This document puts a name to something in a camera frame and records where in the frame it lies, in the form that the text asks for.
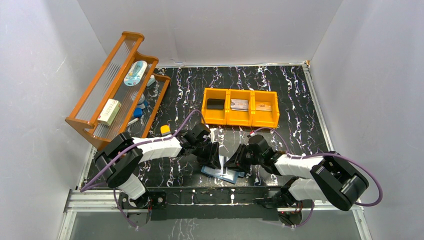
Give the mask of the blue card holder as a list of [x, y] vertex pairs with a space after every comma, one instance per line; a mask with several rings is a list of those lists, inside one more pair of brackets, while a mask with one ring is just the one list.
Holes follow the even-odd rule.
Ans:
[[239, 178], [241, 179], [245, 176], [244, 172], [238, 172], [228, 168], [214, 169], [208, 166], [203, 166], [201, 168], [201, 172], [208, 176], [215, 177], [232, 184], [235, 184]]

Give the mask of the yellow three-compartment bin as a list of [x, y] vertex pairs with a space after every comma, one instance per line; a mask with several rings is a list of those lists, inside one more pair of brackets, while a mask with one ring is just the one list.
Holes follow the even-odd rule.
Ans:
[[[225, 99], [224, 110], [207, 109], [207, 99]], [[231, 99], [248, 100], [248, 111], [231, 110]], [[256, 102], [271, 103], [272, 111], [256, 110]], [[212, 125], [276, 128], [280, 118], [277, 92], [262, 90], [205, 88], [201, 112], [204, 122]]]

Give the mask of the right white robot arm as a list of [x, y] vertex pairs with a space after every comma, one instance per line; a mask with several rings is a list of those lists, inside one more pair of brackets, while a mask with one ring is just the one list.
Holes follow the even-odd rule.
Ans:
[[274, 150], [259, 134], [239, 145], [224, 167], [247, 172], [252, 165], [260, 165], [276, 176], [290, 177], [272, 197], [256, 200], [266, 208], [290, 207], [311, 200], [330, 202], [348, 211], [369, 187], [367, 178], [334, 151], [317, 156], [292, 155]]

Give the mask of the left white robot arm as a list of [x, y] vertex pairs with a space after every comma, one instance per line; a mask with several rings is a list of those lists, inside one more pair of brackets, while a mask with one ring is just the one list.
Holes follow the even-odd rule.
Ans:
[[144, 209], [155, 205], [158, 196], [150, 193], [135, 176], [138, 165], [160, 158], [194, 155], [200, 165], [220, 169], [219, 143], [213, 142], [210, 134], [211, 130], [203, 123], [176, 135], [155, 138], [131, 137], [123, 132], [96, 153], [92, 162], [109, 188], [121, 190], [119, 206]]

